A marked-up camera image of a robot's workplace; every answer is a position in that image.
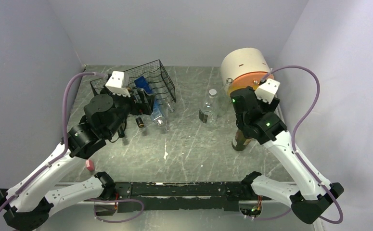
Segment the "small clear glass bottle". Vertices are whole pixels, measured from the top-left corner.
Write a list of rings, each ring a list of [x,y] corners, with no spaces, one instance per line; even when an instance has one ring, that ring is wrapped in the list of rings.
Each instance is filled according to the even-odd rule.
[[[175,103],[172,100],[165,100],[167,109],[173,113],[175,111]]]

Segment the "olive green wine bottle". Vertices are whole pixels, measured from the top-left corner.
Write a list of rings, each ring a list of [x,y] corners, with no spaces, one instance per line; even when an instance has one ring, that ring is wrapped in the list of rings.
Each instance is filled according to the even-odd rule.
[[[246,138],[243,132],[237,129],[236,134],[232,139],[232,148],[239,152],[243,151],[252,140],[253,138]]]

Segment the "dark green wine bottle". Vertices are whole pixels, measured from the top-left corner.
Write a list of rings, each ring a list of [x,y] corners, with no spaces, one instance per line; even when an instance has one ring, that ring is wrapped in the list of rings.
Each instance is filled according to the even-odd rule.
[[[125,137],[125,129],[126,129],[125,125],[119,127],[119,129],[117,130],[117,135],[119,138]]]

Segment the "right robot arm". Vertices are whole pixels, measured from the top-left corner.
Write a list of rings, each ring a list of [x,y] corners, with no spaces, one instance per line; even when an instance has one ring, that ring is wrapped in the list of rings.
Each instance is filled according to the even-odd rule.
[[[272,180],[259,172],[247,175],[242,194],[247,199],[265,196],[289,208],[297,218],[312,224],[334,204],[343,221],[344,214],[338,197],[344,192],[339,182],[330,182],[318,172],[305,155],[295,147],[295,142],[286,124],[275,113],[280,99],[275,95],[270,100],[260,96],[252,87],[238,89],[230,94],[236,115],[236,125],[247,139],[254,139],[269,150],[294,180],[294,185]]]

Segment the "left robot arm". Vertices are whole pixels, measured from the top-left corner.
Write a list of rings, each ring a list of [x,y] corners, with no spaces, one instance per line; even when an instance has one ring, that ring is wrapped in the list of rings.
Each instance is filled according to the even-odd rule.
[[[116,198],[116,184],[106,172],[98,172],[81,183],[54,189],[75,166],[84,164],[114,135],[125,136],[129,115],[149,115],[155,95],[143,89],[120,96],[101,91],[84,106],[84,116],[63,136],[51,155],[23,181],[0,189],[0,211],[6,224],[18,231],[32,231],[55,213],[91,199]]]

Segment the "tall clear empty bottle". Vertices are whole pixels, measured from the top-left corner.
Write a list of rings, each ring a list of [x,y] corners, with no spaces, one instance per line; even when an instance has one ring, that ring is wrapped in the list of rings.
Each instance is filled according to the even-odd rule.
[[[218,103],[219,103],[218,116],[219,117],[224,116],[227,113],[229,106],[231,105],[229,88],[230,88],[232,82],[233,82],[233,79],[227,78],[225,80],[225,83],[224,83],[222,89],[220,90],[220,95],[219,95],[219,99],[218,99]]]

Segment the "round clear flask silver cap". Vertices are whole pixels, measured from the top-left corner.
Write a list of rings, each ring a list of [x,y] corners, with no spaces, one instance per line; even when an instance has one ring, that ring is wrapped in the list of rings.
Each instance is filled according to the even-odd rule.
[[[216,89],[209,89],[199,107],[199,120],[206,126],[215,124],[219,114],[219,98]]]

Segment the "pink eraser block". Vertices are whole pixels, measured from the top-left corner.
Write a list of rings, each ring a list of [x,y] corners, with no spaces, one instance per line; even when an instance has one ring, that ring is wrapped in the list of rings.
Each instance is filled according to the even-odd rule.
[[[93,172],[95,170],[94,162],[91,159],[86,160],[85,166],[89,172]]]

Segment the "cream round bread box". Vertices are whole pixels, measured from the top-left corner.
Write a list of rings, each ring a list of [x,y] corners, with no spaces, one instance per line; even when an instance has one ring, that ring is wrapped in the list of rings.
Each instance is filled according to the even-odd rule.
[[[221,63],[222,82],[233,79],[229,94],[247,86],[256,89],[261,79],[271,71],[263,54],[255,48],[241,48],[229,53]]]

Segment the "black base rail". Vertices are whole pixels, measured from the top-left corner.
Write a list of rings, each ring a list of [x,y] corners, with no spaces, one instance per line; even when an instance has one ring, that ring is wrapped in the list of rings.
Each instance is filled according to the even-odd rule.
[[[221,209],[240,211],[240,202],[261,199],[240,181],[209,182],[126,182],[113,181],[106,172],[97,172],[102,194],[97,198],[115,203],[117,212]]]

